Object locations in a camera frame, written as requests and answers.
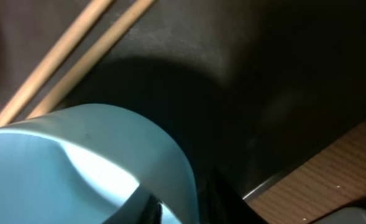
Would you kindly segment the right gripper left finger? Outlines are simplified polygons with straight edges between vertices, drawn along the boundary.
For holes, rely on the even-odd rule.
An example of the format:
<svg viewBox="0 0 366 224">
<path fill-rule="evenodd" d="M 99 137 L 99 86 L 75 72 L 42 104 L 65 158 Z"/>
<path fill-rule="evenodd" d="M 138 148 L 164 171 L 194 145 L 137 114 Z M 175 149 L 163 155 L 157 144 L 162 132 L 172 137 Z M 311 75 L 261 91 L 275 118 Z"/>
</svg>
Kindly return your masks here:
<svg viewBox="0 0 366 224">
<path fill-rule="evenodd" d="M 139 186 L 123 206 L 103 224 L 161 224 L 162 203 Z"/>
</svg>

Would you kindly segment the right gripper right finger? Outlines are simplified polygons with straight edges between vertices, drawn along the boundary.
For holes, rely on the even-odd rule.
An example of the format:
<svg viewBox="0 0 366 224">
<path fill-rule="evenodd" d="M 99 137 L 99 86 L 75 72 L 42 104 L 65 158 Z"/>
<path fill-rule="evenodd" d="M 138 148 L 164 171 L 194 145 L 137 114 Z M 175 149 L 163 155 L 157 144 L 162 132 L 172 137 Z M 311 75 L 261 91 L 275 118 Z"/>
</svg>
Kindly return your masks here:
<svg viewBox="0 0 366 224">
<path fill-rule="evenodd" d="M 267 222 L 225 181 L 218 170 L 213 170 L 200 191 L 200 223 L 210 224 L 266 224 Z"/>
</svg>

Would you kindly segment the light blue bowl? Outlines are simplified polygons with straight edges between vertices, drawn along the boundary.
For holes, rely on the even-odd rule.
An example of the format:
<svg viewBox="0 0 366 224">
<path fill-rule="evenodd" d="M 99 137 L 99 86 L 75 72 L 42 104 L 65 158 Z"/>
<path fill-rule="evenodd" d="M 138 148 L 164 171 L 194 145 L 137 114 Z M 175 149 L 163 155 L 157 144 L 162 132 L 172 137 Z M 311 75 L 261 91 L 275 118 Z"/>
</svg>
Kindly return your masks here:
<svg viewBox="0 0 366 224">
<path fill-rule="evenodd" d="M 133 111 L 79 105 L 0 128 L 0 223 L 103 223 L 139 186 L 162 223 L 199 222 L 184 152 Z"/>
</svg>

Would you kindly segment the grey plastic dishwasher rack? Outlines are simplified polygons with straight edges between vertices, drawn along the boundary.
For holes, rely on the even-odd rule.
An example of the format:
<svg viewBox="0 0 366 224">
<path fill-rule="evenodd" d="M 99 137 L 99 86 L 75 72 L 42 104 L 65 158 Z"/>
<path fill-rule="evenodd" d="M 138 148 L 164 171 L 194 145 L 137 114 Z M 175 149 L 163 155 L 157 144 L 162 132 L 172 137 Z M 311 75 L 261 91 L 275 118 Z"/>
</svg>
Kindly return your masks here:
<svg viewBox="0 0 366 224">
<path fill-rule="evenodd" d="M 314 224 L 366 224 L 366 210 L 358 207 L 342 208 Z"/>
</svg>

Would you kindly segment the dark brown serving tray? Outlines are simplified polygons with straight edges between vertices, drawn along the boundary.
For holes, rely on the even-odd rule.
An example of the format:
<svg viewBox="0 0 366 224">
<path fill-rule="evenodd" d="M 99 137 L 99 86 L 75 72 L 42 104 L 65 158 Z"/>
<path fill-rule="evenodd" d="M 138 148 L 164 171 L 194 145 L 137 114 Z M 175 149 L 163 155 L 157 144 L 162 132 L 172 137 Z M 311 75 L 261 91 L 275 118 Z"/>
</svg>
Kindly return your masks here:
<svg viewBox="0 0 366 224">
<path fill-rule="evenodd" d="M 120 106 L 241 195 L 366 117 L 366 1 L 157 1 L 59 104 Z"/>
</svg>

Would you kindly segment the wooden chopstick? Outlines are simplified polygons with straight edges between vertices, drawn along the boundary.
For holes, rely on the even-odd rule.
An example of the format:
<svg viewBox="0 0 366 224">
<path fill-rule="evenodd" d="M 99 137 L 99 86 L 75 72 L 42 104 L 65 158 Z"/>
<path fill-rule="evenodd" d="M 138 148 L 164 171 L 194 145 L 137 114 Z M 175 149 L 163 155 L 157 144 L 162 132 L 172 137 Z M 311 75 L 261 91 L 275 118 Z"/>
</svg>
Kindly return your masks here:
<svg viewBox="0 0 366 224">
<path fill-rule="evenodd" d="M 88 3 L 2 108 L 0 127 L 9 124 L 24 109 L 112 3 L 113 0 Z"/>
<path fill-rule="evenodd" d="M 62 79 L 46 94 L 27 116 L 43 116 L 54 109 L 71 92 L 85 75 L 106 55 L 154 3 L 154 0 L 135 1 L 110 28 L 82 55 Z"/>
</svg>

